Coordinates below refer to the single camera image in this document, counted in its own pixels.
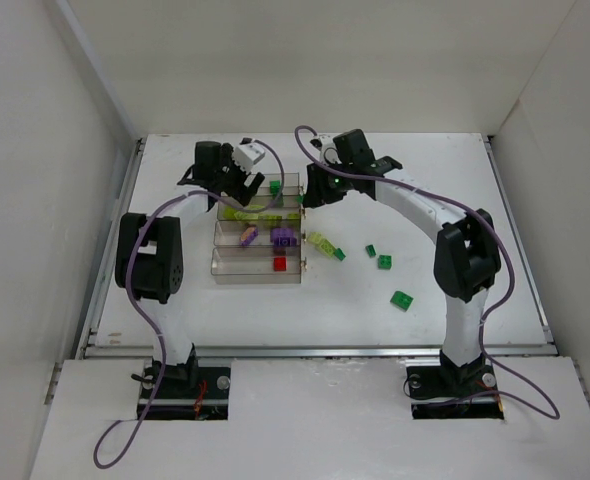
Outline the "lime lego long brick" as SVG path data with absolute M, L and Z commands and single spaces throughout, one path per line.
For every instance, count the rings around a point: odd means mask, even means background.
M 316 249 L 326 257 L 333 257 L 337 248 L 326 238 L 322 238 L 316 245 Z

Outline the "small green lego sloped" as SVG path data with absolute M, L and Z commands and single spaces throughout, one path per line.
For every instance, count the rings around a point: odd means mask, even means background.
M 367 245 L 365 251 L 370 258 L 374 258 L 377 255 L 376 249 L 372 244 Z

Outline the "pale lime lego 2x2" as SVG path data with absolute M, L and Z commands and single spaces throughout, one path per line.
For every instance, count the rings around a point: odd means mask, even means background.
M 270 223 L 270 224 L 279 224 L 282 221 L 282 216 L 279 214 L 267 214 L 267 213 L 249 214 L 247 216 L 247 221 L 250 223 L 264 222 L 264 223 Z
M 319 245 L 325 239 L 325 237 L 319 232 L 311 231 L 307 233 L 306 239 L 307 242 L 312 245 Z

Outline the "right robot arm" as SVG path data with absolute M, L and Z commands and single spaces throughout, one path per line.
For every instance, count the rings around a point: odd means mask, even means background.
M 311 161 L 305 207 L 331 205 L 356 191 L 401 214 L 434 244 L 433 276 L 446 299 L 446 334 L 438 367 L 414 374 L 437 378 L 436 397 L 472 392 L 487 366 L 480 331 L 503 264 L 491 215 L 423 189 L 399 161 L 376 157 L 360 129 L 315 133 L 301 149 Z

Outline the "small dark green lego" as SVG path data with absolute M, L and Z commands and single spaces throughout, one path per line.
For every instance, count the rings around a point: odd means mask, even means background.
M 340 248 L 337 248 L 334 251 L 334 256 L 340 261 L 343 261 L 346 258 L 345 253 Z

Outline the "red lego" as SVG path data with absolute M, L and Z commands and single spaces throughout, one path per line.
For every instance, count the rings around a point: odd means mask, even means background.
M 285 272 L 287 270 L 287 259 L 284 256 L 274 257 L 273 270 L 275 272 Z

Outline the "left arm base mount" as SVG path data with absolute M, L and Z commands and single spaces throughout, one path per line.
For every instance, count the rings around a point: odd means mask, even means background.
M 225 421 L 229 415 L 231 368 L 200 367 L 197 382 L 163 380 L 145 420 Z

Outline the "green lego 2x2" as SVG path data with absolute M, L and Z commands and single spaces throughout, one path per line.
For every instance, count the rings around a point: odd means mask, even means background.
M 379 255 L 377 266 L 382 270 L 390 270 L 392 268 L 392 257 L 390 255 Z

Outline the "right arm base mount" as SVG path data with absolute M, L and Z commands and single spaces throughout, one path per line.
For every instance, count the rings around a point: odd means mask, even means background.
M 403 388 L 411 399 L 414 420 L 503 420 L 503 407 L 497 395 L 469 399 L 496 386 L 494 370 L 489 364 L 459 385 L 447 380 L 439 365 L 410 365 L 406 367 Z

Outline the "purple arch lego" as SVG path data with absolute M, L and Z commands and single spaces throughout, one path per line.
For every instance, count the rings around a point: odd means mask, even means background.
M 274 247 L 296 247 L 297 232 L 289 227 L 275 227 L 270 231 L 270 241 Z

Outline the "green lego small block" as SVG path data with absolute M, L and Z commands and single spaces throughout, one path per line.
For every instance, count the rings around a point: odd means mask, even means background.
M 282 184 L 280 181 L 271 181 L 270 182 L 269 191 L 273 197 L 278 196 L 279 193 L 281 192 L 281 190 L 282 190 Z

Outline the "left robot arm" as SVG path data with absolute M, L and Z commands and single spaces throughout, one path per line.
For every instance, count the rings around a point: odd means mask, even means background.
M 199 141 L 194 162 L 171 199 L 149 215 L 128 212 L 120 219 L 115 282 L 153 332 L 152 366 L 144 378 L 161 388 L 194 388 L 199 378 L 187 329 L 163 312 L 184 278 L 183 231 L 222 196 L 231 205 L 249 205 L 264 181 L 264 175 L 253 169 L 266 153 L 259 141 L 250 138 L 235 146 Z

